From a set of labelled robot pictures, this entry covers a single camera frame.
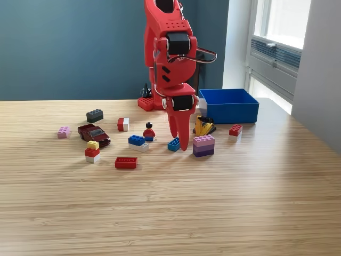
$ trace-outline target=red lego brick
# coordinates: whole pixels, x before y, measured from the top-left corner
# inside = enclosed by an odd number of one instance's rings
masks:
[[[139,98],[137,105],[143,108],[145,111],[151,111],[154,109],[154,99],[153,98]]]
[[[122,132],[123,131],[123,120],[124,118],[120,118],[117,122],[117,129],[118,131]]]
[[[135,169],[137,167],[137,157],[117,157],[115,168]]]
[[[85,156],[95,157],[99,153],[100,153],[100,149],[92,149],[92,148],[85,149]]]
[[[235,124],[231,127],[229,135],[237,137],[242,130],[243,126],[241,124]]]

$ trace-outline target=window blind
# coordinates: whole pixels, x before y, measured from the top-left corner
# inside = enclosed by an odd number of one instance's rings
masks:
[[[274,46],[268,46],[265,42],[252,39],[251,50],[253,52],[259,52],[275,61],[282,62],[294,68],[299,68],[301,61],[301,53],[296,52],[285,47],[274,44]]]

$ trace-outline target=dark red toy car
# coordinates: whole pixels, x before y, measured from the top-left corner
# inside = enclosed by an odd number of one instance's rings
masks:
[[[87,124],[78,127],[80,138],[85,141],[97,141],[100,147],[105,147],[110,144],[109,136],[99,127],[93,124]]]

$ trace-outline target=white wall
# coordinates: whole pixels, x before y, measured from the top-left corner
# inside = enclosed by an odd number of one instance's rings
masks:
[[[244,88],[252,0],[230,0],[223,88]]]
[[[341,1],[312,0],[292,115],[341,153]]]

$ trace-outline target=yellow toy excavator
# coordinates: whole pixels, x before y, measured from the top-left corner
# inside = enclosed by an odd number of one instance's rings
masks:
[[[196,127],[193,129],[193,133],[196,136],[204,136],[213,133],[217,130],[214,126],[214,120],[212,118],[197,116]]]

